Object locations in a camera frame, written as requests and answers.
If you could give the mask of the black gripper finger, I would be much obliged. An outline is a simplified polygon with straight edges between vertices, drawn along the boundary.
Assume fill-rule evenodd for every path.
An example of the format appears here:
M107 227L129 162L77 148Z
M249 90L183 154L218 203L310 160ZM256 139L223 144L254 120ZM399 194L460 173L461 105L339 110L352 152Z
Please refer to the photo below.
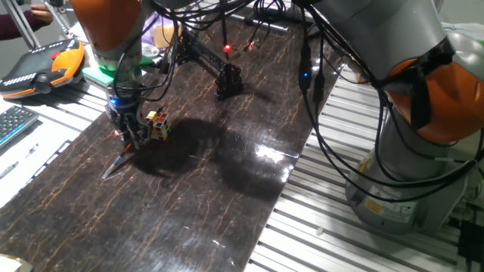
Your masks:
M132 137L124 115L116 114L112 123L115 127L116 133L120 136L123 142L123 147L126 148L132 142Z
M137 113L132 125L133 141L136 149L141 149L150 140L151 129L152 122L146 120L140 113Z

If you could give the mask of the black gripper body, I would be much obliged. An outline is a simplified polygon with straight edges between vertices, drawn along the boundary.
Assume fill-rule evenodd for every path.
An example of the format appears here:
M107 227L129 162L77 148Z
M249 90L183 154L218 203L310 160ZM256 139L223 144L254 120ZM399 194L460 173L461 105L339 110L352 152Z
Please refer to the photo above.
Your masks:
M119 86L114 89L108 85L105 89L107 95L106 114L115 127L142 127L146 126L145 119L141 116L141 108L144 101L140 91L136 88L124 88Z

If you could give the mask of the person's bare hand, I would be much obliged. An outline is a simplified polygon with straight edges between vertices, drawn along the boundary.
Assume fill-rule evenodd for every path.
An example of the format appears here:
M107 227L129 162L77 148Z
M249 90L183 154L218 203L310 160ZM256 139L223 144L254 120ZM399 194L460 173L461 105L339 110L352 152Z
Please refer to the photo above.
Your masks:
M45 5L30 5L32 15L45 23L53 21L53 15Z

